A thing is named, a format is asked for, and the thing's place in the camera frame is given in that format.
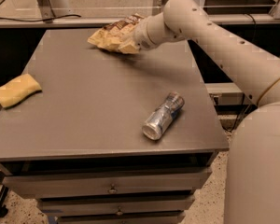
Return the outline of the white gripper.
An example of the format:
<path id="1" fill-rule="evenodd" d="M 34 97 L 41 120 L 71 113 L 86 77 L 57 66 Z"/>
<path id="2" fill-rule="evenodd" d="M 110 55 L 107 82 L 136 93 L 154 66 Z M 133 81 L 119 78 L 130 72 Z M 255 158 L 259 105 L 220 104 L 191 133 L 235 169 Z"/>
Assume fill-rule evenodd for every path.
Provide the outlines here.
<path id="1" fill-rule="evenodd" d="M 122 42 L 118 50 L 122 54 L 137 54 L 140 49 L 151 50 L 156 48 L 151 38 L 148 35 L 148 23 L 151 16 L 141 20 L 133 29 L 131 38 Z"/>

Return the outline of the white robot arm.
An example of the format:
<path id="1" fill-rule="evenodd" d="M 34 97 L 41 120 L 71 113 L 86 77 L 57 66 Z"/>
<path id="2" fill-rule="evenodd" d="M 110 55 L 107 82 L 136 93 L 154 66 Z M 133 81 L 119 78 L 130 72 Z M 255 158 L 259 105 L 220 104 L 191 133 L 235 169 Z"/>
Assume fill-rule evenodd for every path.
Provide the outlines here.
<path id="1" fill-rule="evenodd" d="M 256 105 L 232 136 L 224 224 L 280 224 L 280 58 L 211 22 L 193 0 L 169 0 L 122 40 L 154 49 L 192 39 Z"/>

